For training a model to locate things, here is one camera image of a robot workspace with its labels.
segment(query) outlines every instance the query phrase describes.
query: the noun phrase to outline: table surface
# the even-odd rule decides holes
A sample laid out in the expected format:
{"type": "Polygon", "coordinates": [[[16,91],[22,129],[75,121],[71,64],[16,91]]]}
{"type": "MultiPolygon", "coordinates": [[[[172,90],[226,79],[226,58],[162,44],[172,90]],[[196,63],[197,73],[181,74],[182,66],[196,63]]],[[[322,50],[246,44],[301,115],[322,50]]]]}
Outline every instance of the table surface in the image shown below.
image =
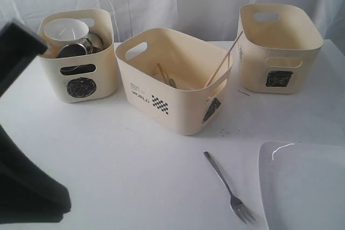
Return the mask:
{"type": "MultiPolygon", "coordinates": [[[[214,44],[227,49],[231,42],[214,44]]],[[[345,145],[345,57],[326,40],[293,95],[249,92],[237,67],[235,60],[222,112],[200,133],[180,136],[131,106],[122,86],[104,99],[61,102],[35,59],[1,97],[0,121],[34,163],[67,186],[72,210],[59,224],[1,229],[266,229],[259,147],[267,140],[345,145]],[[206,150],[254,212],[254,226],[231,211],[206,150]]]]}

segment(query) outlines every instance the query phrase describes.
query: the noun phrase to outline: storage bin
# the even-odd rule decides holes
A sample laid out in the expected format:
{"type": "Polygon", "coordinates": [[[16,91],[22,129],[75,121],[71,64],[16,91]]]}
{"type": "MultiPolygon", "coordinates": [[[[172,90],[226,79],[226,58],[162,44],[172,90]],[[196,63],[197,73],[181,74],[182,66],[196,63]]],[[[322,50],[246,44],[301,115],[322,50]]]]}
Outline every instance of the storage bin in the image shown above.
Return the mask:
{"type": "Polygon", "coordinates": [[[323,45],[313,22],[300,8],[250,4],[240,9],[238,33],[242,85],[263,93],[298,91],[323,45]]]}
{"type": "Polygon", "coordinates": [[[57,97],[64,102],[79,102],[102,98],[114,93],[117,88],[116,58],[113,26],[109,13],[101,9],[89,9],[48,16],[42,21],[38,34],[50,45],[52,43],[43,34],[43,27],[46,23],[58,18],[87,19],[94,23],[89,27],[89,31],[101,37],[105,49],[95,54],[57,59],[55,57],[60,47],[52,46],[49,52],[43,54],[40,61],[57,97]],[[62,74],[66,68],[80,65],[88,65],[87,69],[82,71],[83,73],[62,74]]]}
{"type": "Polygon", "coordinates": [[[115,53],[127,100],[174,132],[195,134],[219,112],[231,56],[211,84],[203,86],[224,58],[225,50],[172,29],[158,28],[126,40],[115,53]],[[135,49],[135,56],[129,59],[128,54],[135,49]],[[177,89],[152,77],[157,63],[175,80],[177,89]]]}

